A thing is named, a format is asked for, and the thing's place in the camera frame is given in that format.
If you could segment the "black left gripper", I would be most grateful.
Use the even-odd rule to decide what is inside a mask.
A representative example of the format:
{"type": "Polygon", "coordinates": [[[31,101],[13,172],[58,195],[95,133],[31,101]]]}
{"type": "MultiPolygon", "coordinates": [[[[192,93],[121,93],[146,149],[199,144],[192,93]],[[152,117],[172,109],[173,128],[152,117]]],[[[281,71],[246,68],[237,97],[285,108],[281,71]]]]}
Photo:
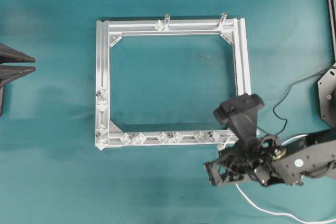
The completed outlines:
{"type": "MultiPolygon", "coordinates": [[[[35,58],[1,43],[1,63],[35,62],[35,58]]],[[[1,66],[0,116],[3,115],[6,84],[24,77],[36,70],[35,67],[1,66]]]]}

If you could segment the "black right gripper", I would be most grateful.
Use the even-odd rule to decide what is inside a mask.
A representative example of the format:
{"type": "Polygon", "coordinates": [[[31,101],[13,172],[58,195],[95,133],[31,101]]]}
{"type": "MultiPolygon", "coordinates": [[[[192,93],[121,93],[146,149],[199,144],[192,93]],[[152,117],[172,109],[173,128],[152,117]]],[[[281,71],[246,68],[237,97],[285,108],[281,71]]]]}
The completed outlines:
{"type": "Polygon", "coordinates": [[[211,185],[258,182],[264,187],[281,184],[282,178],[271,166],[275,150],[280,150],[276,135],[241,136],[232,146],[218,152],[211,162],[211,185]]]}

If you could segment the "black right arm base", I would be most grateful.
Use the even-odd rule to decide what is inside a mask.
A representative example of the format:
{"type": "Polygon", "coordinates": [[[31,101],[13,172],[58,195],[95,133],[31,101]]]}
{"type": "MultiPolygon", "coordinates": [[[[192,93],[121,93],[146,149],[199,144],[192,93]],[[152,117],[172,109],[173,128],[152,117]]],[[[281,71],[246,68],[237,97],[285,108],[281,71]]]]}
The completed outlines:
{"type": "Polygon", "coordinates": [[[321,118],[333,128],[335,127],[335,64],[325,71],[317,84],[321,118]]]}

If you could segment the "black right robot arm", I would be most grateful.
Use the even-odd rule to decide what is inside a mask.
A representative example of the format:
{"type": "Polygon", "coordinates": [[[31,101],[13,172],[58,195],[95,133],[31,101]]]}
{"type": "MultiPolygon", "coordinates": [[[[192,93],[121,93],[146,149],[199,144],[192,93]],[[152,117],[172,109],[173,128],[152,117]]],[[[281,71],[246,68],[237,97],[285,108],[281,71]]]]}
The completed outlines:
{"type": "Polygon", "coordinates": [[[216,160],[204,165],[213,186],[242,182],[292,186],[302,185],[303,177],[335,178],[335,129],[311,133],[285,145],[268,135],[259,138],[250,151],[238,140],[218,154],[216,160]]]}

